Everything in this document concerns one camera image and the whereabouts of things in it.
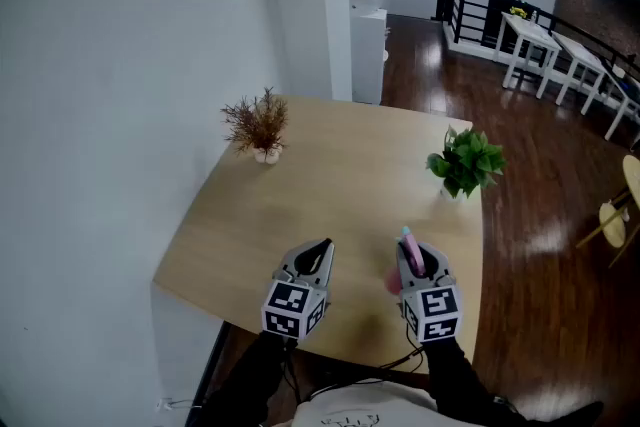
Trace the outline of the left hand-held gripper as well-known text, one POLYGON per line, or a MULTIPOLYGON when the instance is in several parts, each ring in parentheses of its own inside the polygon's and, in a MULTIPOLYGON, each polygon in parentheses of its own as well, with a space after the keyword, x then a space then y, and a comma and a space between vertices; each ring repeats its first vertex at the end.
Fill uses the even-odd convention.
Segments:
POLYGON ((324 238, 305 242, 284 255, 261 308, 264 331, 296 341, 311 334, 328 308, 334 252, 333 241, 324 238))

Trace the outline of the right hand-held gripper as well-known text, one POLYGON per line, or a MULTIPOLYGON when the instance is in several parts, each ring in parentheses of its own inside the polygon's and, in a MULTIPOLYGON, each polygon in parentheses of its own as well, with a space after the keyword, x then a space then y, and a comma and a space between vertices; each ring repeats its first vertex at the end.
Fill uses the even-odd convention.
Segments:
POLYGON ((461 326, 462 309, 449 260, 426 242, 420 242, 419 249, 424 263, 420 277, 424 279, 418 279, 417 263, 407 243, 400 239, 396 245, 402 317, 418 343, 454 338, 461 326))

